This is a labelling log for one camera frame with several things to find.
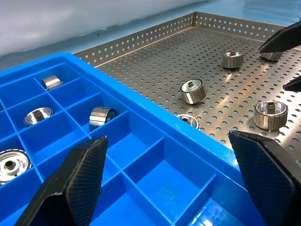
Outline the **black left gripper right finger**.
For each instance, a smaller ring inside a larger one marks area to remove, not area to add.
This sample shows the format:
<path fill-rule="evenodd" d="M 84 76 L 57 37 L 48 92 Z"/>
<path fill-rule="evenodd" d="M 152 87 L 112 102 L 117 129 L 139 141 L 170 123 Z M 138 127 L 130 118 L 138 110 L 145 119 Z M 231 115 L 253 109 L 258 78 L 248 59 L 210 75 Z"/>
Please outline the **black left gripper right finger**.
<path fill-rule="evenodd" d="M 244 184 L 267 226 L 301 226 L 301 164 L 268 137 L 229 131 Z"/>

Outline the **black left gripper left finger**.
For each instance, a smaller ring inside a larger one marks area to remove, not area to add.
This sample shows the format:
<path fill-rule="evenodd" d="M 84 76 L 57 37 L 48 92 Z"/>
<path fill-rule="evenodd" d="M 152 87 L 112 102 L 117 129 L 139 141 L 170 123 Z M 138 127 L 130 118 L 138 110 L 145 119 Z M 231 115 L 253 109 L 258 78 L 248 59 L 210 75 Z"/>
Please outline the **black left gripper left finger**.
<path fill-rule="evenodd" d="M 89 226 L 100 196 L 108 138 L 74 146 L 14 226 Z"/>

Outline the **metal nut on metal tray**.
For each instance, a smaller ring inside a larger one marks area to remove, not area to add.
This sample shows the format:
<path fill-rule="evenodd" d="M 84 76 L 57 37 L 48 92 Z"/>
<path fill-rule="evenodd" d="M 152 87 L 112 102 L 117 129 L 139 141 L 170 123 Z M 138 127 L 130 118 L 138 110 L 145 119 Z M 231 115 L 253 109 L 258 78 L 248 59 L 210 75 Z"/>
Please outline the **metal nut on metal tray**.
<path fill-rule="evenodd" d="M 281 56 L 282 56 L 283 52 L 274 52 L 274 53 L 260 53 L 260 56 L 270 60 L 270 61 L 278 61 Z"/>

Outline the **perforated metal tray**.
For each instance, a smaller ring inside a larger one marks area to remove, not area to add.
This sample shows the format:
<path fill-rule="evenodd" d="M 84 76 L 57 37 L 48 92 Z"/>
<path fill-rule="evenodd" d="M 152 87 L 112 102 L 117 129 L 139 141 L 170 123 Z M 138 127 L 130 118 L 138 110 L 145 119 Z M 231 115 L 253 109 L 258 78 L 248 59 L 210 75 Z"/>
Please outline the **perforated metal tray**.
<path fill-rule="evenodd" d="M 194 12 L 76 53 L 89 65 L 169 111 L 189 114 L 201 132 L 222 146 L 214 152 L 225 160 L 234 154 L 230 130 L 268 137 L 301 163 L 301 93 L 283 85 L 301 75 L 301 47 L 282 54 L 277 62 L 261 57 L 258 48 L 281 29 L 275 24 Z M 228 69 L 222 55 L 244 54 L 243 65 Z M 180 87 L 201 79 L 206 97 L 184 102 Z M 258 128 L 254 106 L 276 100 L 288 106 L 286 125 L 279 130 Z"/>

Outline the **blue compartment tray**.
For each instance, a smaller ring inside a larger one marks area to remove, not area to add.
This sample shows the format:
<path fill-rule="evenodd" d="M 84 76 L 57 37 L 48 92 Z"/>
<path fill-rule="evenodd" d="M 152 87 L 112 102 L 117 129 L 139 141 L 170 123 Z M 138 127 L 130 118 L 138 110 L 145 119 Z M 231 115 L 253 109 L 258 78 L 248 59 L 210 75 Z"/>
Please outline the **blue compartment tray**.
<path fill-rule="evenodd" d="M 63 85 L 46 90 L 42 79 Z M 117 116 L 90 131 L 95 107 Z M 24 117 L 50 107 L 32 126 Z M 209 152 L 222 145 L 72 54 L 0 71 L 0 152 L 32 167 L 0 186 L 0 226 L 14 226 L 70 150 L 106 136 L 101 192 L 89 226 L 265 226 L 240 173 Z"/>

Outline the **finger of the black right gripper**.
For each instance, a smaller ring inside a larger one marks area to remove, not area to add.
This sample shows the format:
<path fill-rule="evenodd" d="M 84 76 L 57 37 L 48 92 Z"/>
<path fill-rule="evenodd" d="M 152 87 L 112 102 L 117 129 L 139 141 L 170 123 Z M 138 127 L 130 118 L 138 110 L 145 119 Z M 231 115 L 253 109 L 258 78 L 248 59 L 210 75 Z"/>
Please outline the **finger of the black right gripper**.
<path fill-rule="evenodd" d="M 301 45 L 301 21 L 280 29 L 258 49 L 260 54 L 284 52 Z"/>
<path fill-rule="evenodd" d="M 301 92 L 301 75 L 283 85 L 285 91 Z"/>

